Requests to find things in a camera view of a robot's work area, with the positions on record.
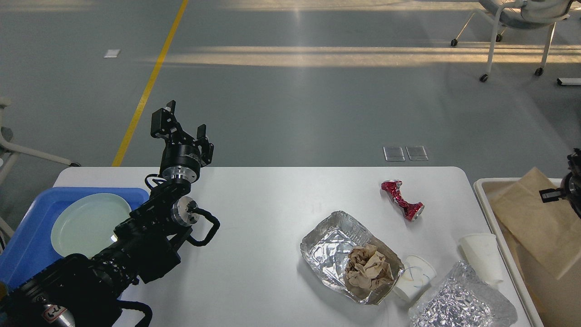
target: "chair leg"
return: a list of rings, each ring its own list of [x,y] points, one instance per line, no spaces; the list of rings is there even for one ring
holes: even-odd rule
[[[508,27],[504,26],[503,30],[500,31],[500,33],[496,34],[496,42],[502,42],[503,40],[503,34],[504,32],[506,32]]]
[[[0,217],[0,233],[4,232],[8,237],[14,236],[14,230]]]
[[[474,14],[475,13],[476,13],[475,10],[473,10],[470,13],[470,16],[468,16],[468,19],[466,20],[466,23],[464,24],[464,26],[460,30],[460,33],[458,33],[458,36],[456,36],[454,39],[452,39],[452,42],[450,42],[450,45],[452,47],[455,47],[458,44],[458,40],[460,39],[460,35],[462,35],[462,33],[464,32],[464,30],[466,29],[466,26],[468,26],[468,23],[470,22],[470,20],[472,19],[472,17],[474,17]]]
[[[2,126],[2,116],[4,115],[4,108],[5,107],[6,107],[6,105],[0,106],[0,126]],[[10,151],[10,152],[19,152],[19,153],[31,155],[34,157],[39,157],[41,159],[46,159],[46,160],[58,162],[60,164],[65,164],[68,166],[76,164],[69,159],[57,157],[56,155],[48,154],[48,153],[45,153],[45,152],[42,152],[39,150],[34,150],[31,148],[23,147],[21,145],[10,143],[4,139],[4,136],[2,136],[1,133],[0,133],[0,147],[4,148],[5,150]]]
[[[11,152],[2,167],[0,167],[0,185],[6,179],[8,172],[14,167],[19,156],[20,154],[18,152]]]
[[[548,51],[551,48],[551,43],[553,41],[553,34],[555,33],[555,26],[557,23],[553,23],[548,27],[547,41],[545,42],[545,49],[543,51],[543,59],[541,60],[541,66],[535,70],[535,75],[541,76],[545,65],[547,64]]]
[[[500,14],[502,13],[502,8],[498,10],[494,17],[494,23],[492,24],[492,36],[490,37],[490,49],[488,50],[488,64],[486,65],[486,73],[480,77],[481,82],[486,82],[492,71],[492,57],[494,57],[494,46],[496,45],[496,35],[498,34],[498,27],[500,26]]]

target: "office chair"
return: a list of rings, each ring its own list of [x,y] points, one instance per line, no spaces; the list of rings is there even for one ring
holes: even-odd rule
[[[488,51],[488,65],[486,66],[486,73],[480,77],[481,82],[486,82],[492,70],[492,57],[494,55],[494,46],[496,42],[503,39],[503,34],[507,27],[514,29],[539,29],[548,26],[547,41],[545,43],[543,59],[541,66],[535,71],[536,76],[541,76],[545,64],[547,63],[548,50],[551,47],[553,40],[553,33],[555,32],[555,25],[558,21],[569,17],[568,12],[574,0],[479,0],[480,4],[486,10],[474,9],[468,20],[462,27],[460,33],[456,38],[452,39],[450,45],[455,47],[458,45],[458,39],[466,26],[478,14],[492,24],[492,37],[490,38],[490,50]],[[502,25],[503,30],[498,33],[498,28]]]

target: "aluminum foil tray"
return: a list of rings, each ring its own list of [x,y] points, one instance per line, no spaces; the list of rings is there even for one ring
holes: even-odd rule
[[[345,283],[347,257],[354,246],[372,244],[385,254],[394,281],[373,291]],[[400,258],[378,240],[359,221],[343,211],[335,211],[320,222],[300,244],[300,252],[315,274],[330,289],[345,294],[361,304],[379,304],[392,290],[404,271]]]

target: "crushed paper cup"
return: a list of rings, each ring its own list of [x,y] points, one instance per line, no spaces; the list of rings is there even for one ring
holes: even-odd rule
[[[503,281],[503,260],[498,251],[496,235],[469,234],[460,239],[460,246],[480,279],[493,286]]]
[[[403,262],[404,272],[393,287],[393,291],[402,300],[410,302],[427,288],[430,280],[436,277],[436,270],[425,259],[409,255]]]

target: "crushed red can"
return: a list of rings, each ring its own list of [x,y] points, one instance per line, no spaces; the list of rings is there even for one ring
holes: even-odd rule
[[[393,202],[403,209],[404,218],[409,221],[414,221],[424,210],[424,204],[421,202],[409,203],[404,200],[400,191],[401,184],[402,181],[399,179],[390,179],[381,183],[381,189],[386,191],[392,197]]]

